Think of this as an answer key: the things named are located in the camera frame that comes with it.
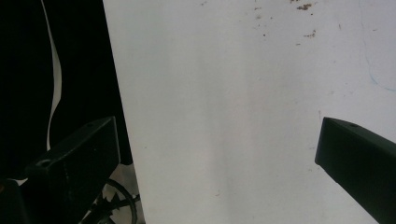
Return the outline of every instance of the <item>black fabric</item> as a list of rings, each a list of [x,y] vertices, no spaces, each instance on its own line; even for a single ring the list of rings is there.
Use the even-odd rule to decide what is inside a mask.
[[[115,116],[121,163],[131,164],[103,2],[44,0],[44,5],[63,82],[51,145],[90,121]],[[15,178],[47,149],[53,74],[41,2],[0,1],[0,29],[0,178]]]
[[[39,0],[0,1],[0,178],[23,178],[47,151],[53,93],[47,22]]]

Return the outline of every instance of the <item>white table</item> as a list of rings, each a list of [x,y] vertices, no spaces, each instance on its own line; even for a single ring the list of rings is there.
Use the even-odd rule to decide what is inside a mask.
[[[396,140],[395,1],[105,6],[147,223],[375,223],[314,158],[323,117]]]

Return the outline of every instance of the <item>white surface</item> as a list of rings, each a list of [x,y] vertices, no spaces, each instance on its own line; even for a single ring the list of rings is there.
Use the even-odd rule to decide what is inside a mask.
[[[395,1],[105,5],[147,223],[375,223],[314,158],[324,116],[396,140]]]

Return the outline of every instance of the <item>white tabletop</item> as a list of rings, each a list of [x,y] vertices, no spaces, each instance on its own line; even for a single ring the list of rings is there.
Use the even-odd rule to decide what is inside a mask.
[[[395,1],[105,6],[147,223],[375,223],[314,158],[323,117],[396,140]]]

